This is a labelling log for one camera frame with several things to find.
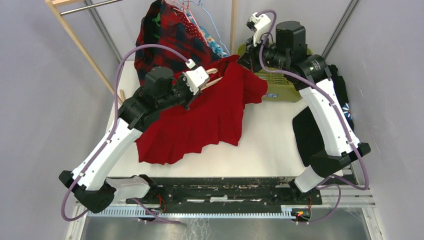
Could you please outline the blue floral garment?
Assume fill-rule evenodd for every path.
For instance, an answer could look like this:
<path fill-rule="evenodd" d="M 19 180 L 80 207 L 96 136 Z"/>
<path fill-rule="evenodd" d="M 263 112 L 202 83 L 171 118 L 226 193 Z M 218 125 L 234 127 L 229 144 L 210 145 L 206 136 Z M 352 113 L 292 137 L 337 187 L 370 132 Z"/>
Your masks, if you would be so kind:
<path fill-rule="evenodd" d="M 227 52 L 225 52 L 225 50 L 221 47 L 221 45 L 219 45 L 215 39 L 202 27 L 199 27 L 201 32 L 203 33 L 206 42 L 209 46 L 209 48 L 212 50 L 213 53 L 215 53 L 216 55 L 218 55 L 221 58 L 226 58 L 229 56 L 229 54 Z"/>

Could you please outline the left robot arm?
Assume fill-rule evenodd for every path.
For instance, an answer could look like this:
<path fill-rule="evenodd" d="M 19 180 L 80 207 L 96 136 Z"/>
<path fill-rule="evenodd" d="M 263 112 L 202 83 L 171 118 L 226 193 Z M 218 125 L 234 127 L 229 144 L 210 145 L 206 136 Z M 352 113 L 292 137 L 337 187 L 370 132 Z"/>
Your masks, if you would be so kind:
<path fill-rule="evenodd" d="M 158 191 L 146 175 L 108 175 L 135 140 L 159 120 L 162 111 L 175 106 L 187 110 L 209 79 L 202 66 L 185 71 L 178 78 L 167 67 L 154 67 L 145 75 L 144 85 L 122 103 L 117 119 L 91 154 L 74 170 L 64 170 L 59 180 L 95 214 L 130 198 L 147 204 L 154 202 Z"/>

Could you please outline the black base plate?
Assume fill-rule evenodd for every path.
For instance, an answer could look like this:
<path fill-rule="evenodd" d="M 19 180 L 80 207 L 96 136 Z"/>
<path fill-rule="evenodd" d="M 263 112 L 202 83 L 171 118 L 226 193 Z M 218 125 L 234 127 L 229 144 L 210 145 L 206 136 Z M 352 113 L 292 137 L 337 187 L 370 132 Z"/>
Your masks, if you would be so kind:
<path fill-rule="evenodd" d="M 292 177 L 152 177 L 139 198 L 166 214 L 271 214 L 281 206 L 322 205 L 317 189 L 298 193 Z"/>

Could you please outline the red polka dot garment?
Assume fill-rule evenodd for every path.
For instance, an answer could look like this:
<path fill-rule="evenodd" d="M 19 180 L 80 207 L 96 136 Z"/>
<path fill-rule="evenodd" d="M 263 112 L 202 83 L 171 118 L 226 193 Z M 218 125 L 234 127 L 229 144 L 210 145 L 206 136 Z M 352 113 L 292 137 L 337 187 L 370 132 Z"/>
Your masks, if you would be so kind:
<path fill-rule="evenodd" d="M 200 27 L 195 23 L 195 20 L 192 16 L 189 16 L 187 13 L 180 14 L 181 22 L 183 23 L 185 30 L 190 35 L 200 39 L 204 44 L 208 46 L 208 42 L 200 29 Z"/>

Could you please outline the black garment with flower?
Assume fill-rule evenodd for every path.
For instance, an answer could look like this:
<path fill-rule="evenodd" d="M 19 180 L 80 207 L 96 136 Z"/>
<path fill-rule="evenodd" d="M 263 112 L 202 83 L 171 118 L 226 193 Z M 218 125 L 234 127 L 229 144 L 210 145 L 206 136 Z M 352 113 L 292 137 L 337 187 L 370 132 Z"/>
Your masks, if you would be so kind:
<path fill-rule="evenodd" d="M 329 66 L 334 83 L 334 91 L 341 110 L 351 129 L 354 129 L 352 111 L 344 78 L 335 64 Z M 292 120 L 296 147 L 305 167 L 310 165 L 310 157 L 324 149 L 324 141 L 311 110 L 306 107 Z"/>

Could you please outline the red pleated skirt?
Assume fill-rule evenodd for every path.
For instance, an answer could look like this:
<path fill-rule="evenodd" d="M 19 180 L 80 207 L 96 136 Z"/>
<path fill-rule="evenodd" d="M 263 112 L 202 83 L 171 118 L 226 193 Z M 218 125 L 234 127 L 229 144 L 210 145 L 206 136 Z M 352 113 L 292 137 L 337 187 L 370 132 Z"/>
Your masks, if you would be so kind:
<path fill-rule="evenodd" d="M 217 69 L 206 88 L 185 110 L 178 105 L 167 109 L 136 141 L 138 161 L 174 164 L 184 155 L 200 154 L 204 147 L 220 142 L 238 146 L 247 104 L 259 104 L 268 84 L 238 63 L 231 55 L 207 65 Z"/>

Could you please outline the green plastic basket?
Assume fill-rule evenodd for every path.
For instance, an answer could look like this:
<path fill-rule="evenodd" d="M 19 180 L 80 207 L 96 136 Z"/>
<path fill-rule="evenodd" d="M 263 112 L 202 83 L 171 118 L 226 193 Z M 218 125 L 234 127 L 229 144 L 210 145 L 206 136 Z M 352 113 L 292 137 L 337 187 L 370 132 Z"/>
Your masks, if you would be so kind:
<path fill-rule="evenodd" d="M 300 93 L 284 75 L 269 73 L 263 69 L 254 74 L 267 82 L 267 92 L 262 96 L 263 101 L 296 103 L 302 99 Z"/>

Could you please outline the green hanger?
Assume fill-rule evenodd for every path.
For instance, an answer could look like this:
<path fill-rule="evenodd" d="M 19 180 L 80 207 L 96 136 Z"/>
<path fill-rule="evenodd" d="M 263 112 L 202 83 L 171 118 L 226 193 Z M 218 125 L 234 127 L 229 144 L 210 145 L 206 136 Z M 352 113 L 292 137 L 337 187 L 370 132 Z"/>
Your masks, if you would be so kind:
<path fill-rule="evenodd" d="M 159 39 L 161 37 L 161 14 L 158 13 L 151 20 L 152 22 L 152 35 L 154 38 Z"/>

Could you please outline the pink hanger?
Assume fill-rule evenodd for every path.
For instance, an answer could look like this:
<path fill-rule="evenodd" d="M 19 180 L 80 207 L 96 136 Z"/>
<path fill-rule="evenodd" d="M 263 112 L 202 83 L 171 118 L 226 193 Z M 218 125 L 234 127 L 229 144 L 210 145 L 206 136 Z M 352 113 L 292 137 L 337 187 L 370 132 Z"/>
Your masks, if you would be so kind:
<path fill-rule="evenodd" d="M 169 0 L 168 1 L 171 8 L 174 10 L 174 13 L 178 16 L 178 18 L 180 19 L 180 14 L 181 13 L 185 13 L 188 14 L 189 16 L 191 16 L 195 23 L 201 27 L 199 25 L 199 23 L 197 22 L 196 18 L 194 17 L 194 14 L 191 11 L 191 7 L 190 7 L 190 1 L 189 0 Z"/>

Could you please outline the red plaid shirt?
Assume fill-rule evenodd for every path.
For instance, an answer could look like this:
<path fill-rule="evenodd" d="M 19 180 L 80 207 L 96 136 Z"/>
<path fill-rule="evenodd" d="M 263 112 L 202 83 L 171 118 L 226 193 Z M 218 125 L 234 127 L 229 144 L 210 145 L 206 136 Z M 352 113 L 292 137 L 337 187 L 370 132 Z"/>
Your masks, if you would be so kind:
<path fill-rule="evenodd" d="M 152 18 L 160 13 L 160 38 L 156 39 L 152 31 Z M 140 45 L 159 44 L 182 54 L 195 63 L 206 66 L 221 59 L 200 39 L 189 35 L 175 14 L 171 5 L 165 1 L 155 0 L 150 5 L 146 15 L 141 20 L 140 32 L 135 42 Z M 141 86 L 145 84 L 145 75 L 154 67 L 166 67 L 175 73 L 187 68 L 184 61 L 170 51 L 160 48 L 145 48 L 138 50 L 134 57 L 134 68 Z"/>

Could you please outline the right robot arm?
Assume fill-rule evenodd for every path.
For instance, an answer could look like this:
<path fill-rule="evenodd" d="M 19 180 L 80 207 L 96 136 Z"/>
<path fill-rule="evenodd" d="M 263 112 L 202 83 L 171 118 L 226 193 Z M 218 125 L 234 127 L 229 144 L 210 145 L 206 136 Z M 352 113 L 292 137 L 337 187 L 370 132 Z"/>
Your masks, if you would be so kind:
<path fill-rule="evenodd" d="M 324 183 L 336 172 L 370 153 L 350 127 L 334 89 L 329 66 L 318 54 L 308 52 L 306 29 L 298 21 L 274 25 L 265 15 L 251 19 L 247 27 L 253 36 L 239 63 L 257 73 L 282 73 L 305 100 L 323 140 L 323 149 L 309 158 L 309 166 L 290 184 L 289 199 L 302 204 L 309 191 Z M 273 44 L 267 42 L 275 27 Z"/>

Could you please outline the wooden hanger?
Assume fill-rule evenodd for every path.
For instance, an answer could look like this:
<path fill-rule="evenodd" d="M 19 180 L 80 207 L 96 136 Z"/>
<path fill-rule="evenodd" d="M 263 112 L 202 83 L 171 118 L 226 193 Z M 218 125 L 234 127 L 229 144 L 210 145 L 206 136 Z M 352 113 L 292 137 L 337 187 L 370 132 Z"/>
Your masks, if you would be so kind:
<path fill-rule="evenodd" d="M 217 69 L 217 68 L 210 68 L 210 69 L 206 70 L 206 73 L 207 73 L 208 75 L 213 75 L 213 74 L 218 73 L 218 69 Z M 205 83 L 205 84 L 204 84 L 204 85 L 200 88 L 200 90 L 201 90 L 201 91 L 204 91 L 205 89 L 207 89 L 207 88 L 209 88 L 209 87 L 211 87 L 211 86 L 215 85 L 216 83 L 218 83 L 218 82 L 219 82 L 222 78 L 223 78 L 223 76 L 218 77 L 218 78 L 216 78 L 215 80 L 210 80 L 210 81 L 208 81 L 207 83 Z"/>

